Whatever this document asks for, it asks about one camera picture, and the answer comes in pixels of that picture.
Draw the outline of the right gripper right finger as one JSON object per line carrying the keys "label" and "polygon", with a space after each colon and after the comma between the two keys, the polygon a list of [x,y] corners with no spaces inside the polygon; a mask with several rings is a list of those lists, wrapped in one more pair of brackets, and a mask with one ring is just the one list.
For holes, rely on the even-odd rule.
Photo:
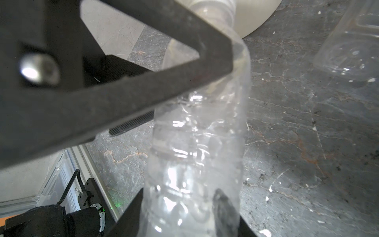
{"label": "right gripper right finger", "polygon": [[216,189],[212,201],[217,237],[257,237],[220,188]]}

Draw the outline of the slim clear bottle white cap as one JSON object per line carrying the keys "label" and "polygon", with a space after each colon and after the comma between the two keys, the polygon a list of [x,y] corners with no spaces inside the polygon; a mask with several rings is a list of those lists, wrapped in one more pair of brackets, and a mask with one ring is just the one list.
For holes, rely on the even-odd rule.
{"label": "slim clear bottle white cap", "polygon": [[232,39],[233,71],[155,109],[138,236],[216,237],[220,188],[240,213],[250,53]]}

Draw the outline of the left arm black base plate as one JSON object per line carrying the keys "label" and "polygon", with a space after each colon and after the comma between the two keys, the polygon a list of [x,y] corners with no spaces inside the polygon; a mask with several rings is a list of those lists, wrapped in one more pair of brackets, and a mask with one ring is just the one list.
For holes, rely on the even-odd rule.
{"label": "left arm black base plate", "polygon": [[94,178],[89,178],[84,184],[86,192],[81,192],[78,196],[78,202],[81,209],[89,208],[91,204],[100,204],[106,214],[106,221],[110,221],[113,225],[116,223],[114,213],[111,209],[106,196],[101,191],[99,185]]}

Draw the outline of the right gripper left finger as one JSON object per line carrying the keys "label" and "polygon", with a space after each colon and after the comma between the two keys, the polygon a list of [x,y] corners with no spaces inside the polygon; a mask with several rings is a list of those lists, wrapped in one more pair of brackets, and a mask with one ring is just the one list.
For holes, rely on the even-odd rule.
{"label": "right gripper left finger", "polygon": [[143,188],[129,204],[123,215],[113,225],[106,237],[136,237],[139,232]]}

